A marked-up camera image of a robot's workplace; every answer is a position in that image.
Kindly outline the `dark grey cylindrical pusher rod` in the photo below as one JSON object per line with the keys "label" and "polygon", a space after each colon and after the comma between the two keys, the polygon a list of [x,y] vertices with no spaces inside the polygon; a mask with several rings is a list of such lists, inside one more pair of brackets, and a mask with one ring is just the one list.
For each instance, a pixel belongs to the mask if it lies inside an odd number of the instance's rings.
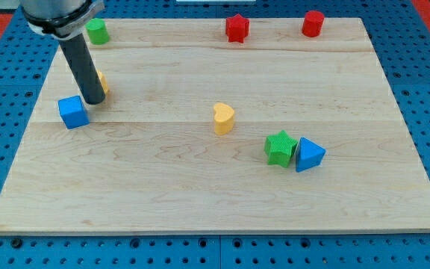
{"label": "dark grey cylindrical pusher rod", "polygon": [[59,45],[72,71],[84,101],[97,105],[105,100],[105,92],[82,34],[69,40],[60,40]]}

